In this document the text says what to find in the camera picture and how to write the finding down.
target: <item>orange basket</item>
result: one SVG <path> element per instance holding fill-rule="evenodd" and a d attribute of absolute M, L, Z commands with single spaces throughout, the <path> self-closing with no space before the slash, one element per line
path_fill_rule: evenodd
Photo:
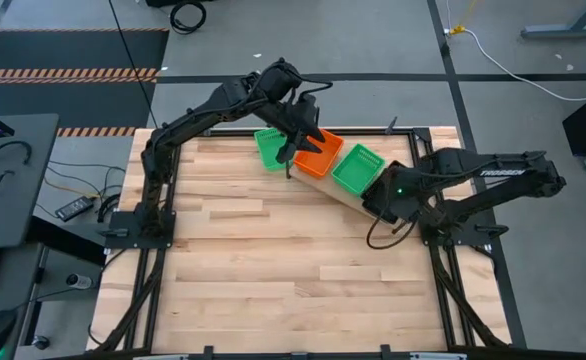
<path fill-rule="evenodd" d="M 322 150 L 322 153 L 317 154 L 308 151 L 300 151 L 294 161 L 295 165 L 297 165 L 300 170 L 318 179 L 329 172 L 333 162 L 335 162 L 335 159 L 337 158 L 337 154 L 340 153 L 342 145 L 344 145 L 344 139 L 341 137 L 335 136 L 324 129 L 320 129 L 320 131 L 322 132 L 322 135 L 324 135 L 324 143 L 321 143 L 310 136 L 307 137 L 307 139 L 315 144 L 315 146 L 319 147 Z"/>

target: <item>green plastic bin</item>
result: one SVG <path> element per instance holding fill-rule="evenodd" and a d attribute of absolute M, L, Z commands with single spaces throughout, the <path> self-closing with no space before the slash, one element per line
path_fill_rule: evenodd
<path fill-rule="evenodd" d="M 333 169 L 333 179 L 350 193 L 360 195 L 384 167 L 384 159 L 357 144 Z"/>
<path fill-rule="evenodd" d="M 286 137 L 277 129 L 266 129 L 256 131 L 253 134 L 257 143 L 257 150 L 260 152 L 262 164 L 268 171 L 284 169 L 286 164 L 280 164 L 275 160 L 277 152 L 286 142 Z"/>

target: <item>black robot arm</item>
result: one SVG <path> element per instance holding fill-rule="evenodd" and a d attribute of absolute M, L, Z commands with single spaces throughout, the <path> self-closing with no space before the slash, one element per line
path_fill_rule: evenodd
<path fill-rule="evenodd" d="M 291 64 L 280 59 L 262 72 L 251 73 L 246 77 L 227 81 L 213 91 L 211 97 L 196 109 L 187 113 L 170 125 L 153 131 L 142 152 L 144 166 L 144 189 L 142 201 L 135 208 L 141 236 L 160 237 L 166 232 L 171 216 L 160 209 L 162 188 L 168 184 L 175 173 L 174 157 L 180 145 L 212 128 L 220 122 L 232 122 L 255 114 L 268 125 L 278 129 L 287 137 L 280 149 L 277 160 L 281 163 L 290 160 L 295 151 L 320 152 L 320 149 L 307 140 L 307 135 L 324 142 L 324 137 L 316 125 L 318 108 L 315 97 L 310 93 L 332 86 L 302 92 L 294 103 L 295 91 L 304 79 Z M 291 97 L 282 99 L 291 92 Z"/>
<path fill-rule="evenodd" d="M 480 155 L 443 148 L 423 156 L 413 168 L 395 161 L 363 194 L 363 206 L 389 223 L 419 219 L 423 229 L 447 238 L 481 211 L 522 196 L 557 194 L 566 182 L 544 155 L 541 151 Z M 435 206 L 429 203 L 438 192 L 474 177 L 505 179 L 463 200 L 444 200 Z"/>
<path fill-rule="evenodd" d="M 465 222 L 473 214 L 491 209 L 519 197 L 551 197 L 566 185 L 545 152 L 480 155 L 444 148 L 420 159 L 418 171 L 421 190 L 418 196 L 430 197 L 444 188 L 473 177 L 505 177 L 499 184 L 463 200 L 444 200 L 435 207 L 425 204 L 425 225 L 447 229 Z"/>

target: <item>butcher block tabletop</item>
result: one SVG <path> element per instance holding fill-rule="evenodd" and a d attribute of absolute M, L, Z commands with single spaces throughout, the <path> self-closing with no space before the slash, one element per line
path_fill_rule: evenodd
<path fill-rule="evenodd" d="M 140 153 L 151 131 L 135 133 L 121 210 L 140 200 Z M 435 150 L 460 147 L 455 127 L 430 131 Z M 407 136 L 344 140 L 341 156 L 360 143 L 387 165 L 412 164 Z M 202 353 L 206 345 L 216 353 L 374 352 L 380 344 L 393 351 L 446 350 L 419 231 L 389 250 L 372 250 L 365 241 L 371 217 L 302 180 L 265 170 L 249 136 L 199 137 L 182 146 L 175 241 L 166 254 L 154 354 Z M 444 194 L 464 198 L 472 188 L 466 183 Z M 394 236 L 378 226 L 374 239 L 384 244 Z M 467 299 L 509 342 L 491 260 L 468 247 L 456 250 Z M 128 250 L 103 275 L 92 324 L 98 340 L 130 305 L 138 259 L 139 250 Z M 449 303 L 462 339 L 457 308 Z M 146 314 L 140 312 L 137 346 Z M 89 340 L 87 347 L 95 344 Z"/>

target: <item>concrete floor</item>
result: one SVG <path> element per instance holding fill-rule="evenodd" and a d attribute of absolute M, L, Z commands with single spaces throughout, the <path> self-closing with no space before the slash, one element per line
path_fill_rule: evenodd
<path fill-rule="evenodd" d="M 143 2 L 113 2 L 123 27 L 168 26 L 166 15 Z M 469 3 L 450 0 L 453 22 Z M 437 4 L 448 27 L 446 2 Z M 487 0 L 479 2 L 465 25 L 480 36 L 490 54 L 515 72 L 586 73 L 586 39 L 529 41 L 518 36 L 527 24 L 571 21 L 584 6 L 586 0 Z M 209 19 L 201 31 L 190 36 L 171 33 L 163 75 L 243 74 L 279 56 L 306 73 L 444 73 L 422 0 L 219 0 L 206 7 Z M 105 0 L 13 0 L 0 27 L 112 28 L 114 22 Z M 458 73 L 500 72 L 479 54 L 470 37 L 453 38 L 451 47 Z M 586 96 L 586 82 L 544 85 L 566 96 Z M 567 179 L 568 186 L 554 198 L 520 199 L 495 212 L 498 223 L 511 228 L 502 239 L 528 346 L 586 352 L 586 172 L 572 157 L 561 127 L 580 104 L 556 100 L 522 83 L 460 86 L 480 152 L 547 150 Z M 214 87 L 158 85 L 153 98 L 157 120 L 171 121 L 205 100 Z M 459 126 L 446 82 L 338 82 L 318 100 L 324 125 L 386 125 L 398 116 L 397 125 Z M 253 118 L 227 126 L 260 124 Z M 77 163 L 99 158 L 101 163 L 125 166 L 130 141 L 59 139 L 52 158 Z M 104 181 L 103 169 L 56 169 L 96 184 Z M 111 184 L 121 182 L 120 174 L 112 175 Z M 78 186 L 50 177 L 61 185 Z M 55 209 L 74 197 L 44 187 L 39 202 Z M 91 222 L 94 217 L 76 221 Z M 54 335 L 54 346 L 44 352 L 25 348 L 20 359 L 81 352 L 91 301 L 47 303 L 38 333 Z M 72 317 L 73 325 L 57 327 L 60 314 Z"/>

